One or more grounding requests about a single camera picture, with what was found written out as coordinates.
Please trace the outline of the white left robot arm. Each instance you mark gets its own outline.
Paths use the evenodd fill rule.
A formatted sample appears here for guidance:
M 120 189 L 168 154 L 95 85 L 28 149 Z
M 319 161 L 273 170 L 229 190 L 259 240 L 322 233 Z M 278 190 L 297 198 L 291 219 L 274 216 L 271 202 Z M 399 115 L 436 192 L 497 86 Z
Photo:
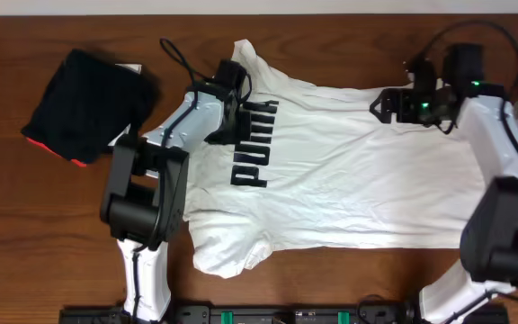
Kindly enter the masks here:
M 171 301 L 168 243 L 183 217 L 190 155 L 205 140 L 237 134 L 238 109 L 250 90 L 247 81 L 197 82 L 160 126 L 117 139 L 100 216 L 122 255 L 129 322 L 164 318 Z

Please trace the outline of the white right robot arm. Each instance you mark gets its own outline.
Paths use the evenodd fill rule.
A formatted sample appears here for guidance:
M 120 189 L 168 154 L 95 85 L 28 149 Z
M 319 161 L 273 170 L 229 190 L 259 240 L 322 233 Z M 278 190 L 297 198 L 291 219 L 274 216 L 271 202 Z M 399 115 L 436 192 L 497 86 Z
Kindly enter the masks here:
M 484 173 L 486 190 L 460 235 L 460 259 L 412 301 L 361 301 L 360 323 L 506 323 L 498 296 L 518 288 L 518 126 L 505 89 L 484 80 L 482 54 L 450 53 L 442 88 L 433 64 L 420 54 L 407 70 L 409 90 L 388 88 L 371 104 L 391 120 L 465 131 Z

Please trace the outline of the white Puma t-shirt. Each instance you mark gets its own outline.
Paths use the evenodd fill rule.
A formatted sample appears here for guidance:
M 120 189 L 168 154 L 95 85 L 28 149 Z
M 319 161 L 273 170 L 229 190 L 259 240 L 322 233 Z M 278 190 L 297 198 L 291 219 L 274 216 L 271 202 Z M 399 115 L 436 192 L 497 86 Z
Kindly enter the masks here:
M 278 104 L 264 166 L 232 146 L 201 145 L 184 219 L 193 265 L 229 278 L 271 253 L 304 248 L 456 248 L 485 192 L 467 141 L 370 114 L 378 89 L 331 88 L 268 65 L 248 40 L 233 58 L 251 98 Z

